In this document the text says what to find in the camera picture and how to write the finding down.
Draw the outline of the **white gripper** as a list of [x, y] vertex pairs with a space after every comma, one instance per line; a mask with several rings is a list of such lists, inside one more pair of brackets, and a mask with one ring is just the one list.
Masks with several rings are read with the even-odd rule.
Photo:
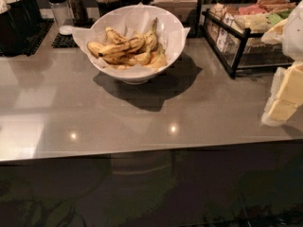
[[285, 124], [303, 104], [303, 0], [287, 19], [263, 34], [265, 44], [282, 44], [282, 52], [295, 60], [288, 68], [278, 67], [261, 122], [277, 127]]

